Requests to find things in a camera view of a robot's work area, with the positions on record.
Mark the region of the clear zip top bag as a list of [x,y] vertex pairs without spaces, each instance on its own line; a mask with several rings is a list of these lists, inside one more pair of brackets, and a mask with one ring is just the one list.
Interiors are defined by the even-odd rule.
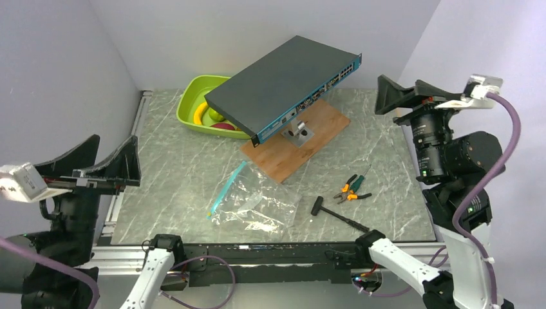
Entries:
[[294,222],[301,195],[243,161],[229,176],[207,213],[220,227],[280,238]]

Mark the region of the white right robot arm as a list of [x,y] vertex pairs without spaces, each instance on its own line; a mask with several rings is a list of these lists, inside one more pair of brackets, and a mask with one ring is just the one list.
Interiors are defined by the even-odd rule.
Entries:
[[498,77],[474,74],[464,90],[451,93],[422,80],[405,88],[385,75],[377,79],[375,113],[407,109],[394,118],[411,128],[426,207],[444,240],[449,269],[429,266],[408,254],[378,230],[357,238],[355,260],[387,268],[422,298],[427,308],[512,308],[496,284],[494,260],[487,253],[492,220],[485,186],[505,171],[521,132],[513,107],[513,133],[506,149],[494,135],[476,131],[453,137],[449,121],[465,109],[491,109],[502,102]]

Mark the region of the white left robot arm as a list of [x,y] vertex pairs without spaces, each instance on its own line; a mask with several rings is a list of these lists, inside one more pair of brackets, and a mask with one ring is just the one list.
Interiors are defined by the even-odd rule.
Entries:
[[130,136],[96,160],[100,143],[91,135],[52,160],[1,167],[1,196],[37,203],[47,231],[1,240],[1,292],[18,294],[23,308],[94,308],[99,270],[93,256],[100,198],[140,185],[138,138]]

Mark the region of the green toy pear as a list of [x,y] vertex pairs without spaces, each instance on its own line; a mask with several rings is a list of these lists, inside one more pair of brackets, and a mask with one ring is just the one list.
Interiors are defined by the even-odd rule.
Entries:
[[219,114],[217,111],[215,111],[213,108],[208,108],[207,110],[208,115],[211,120],[215,122],[223,122],[225,120],[225,117]]

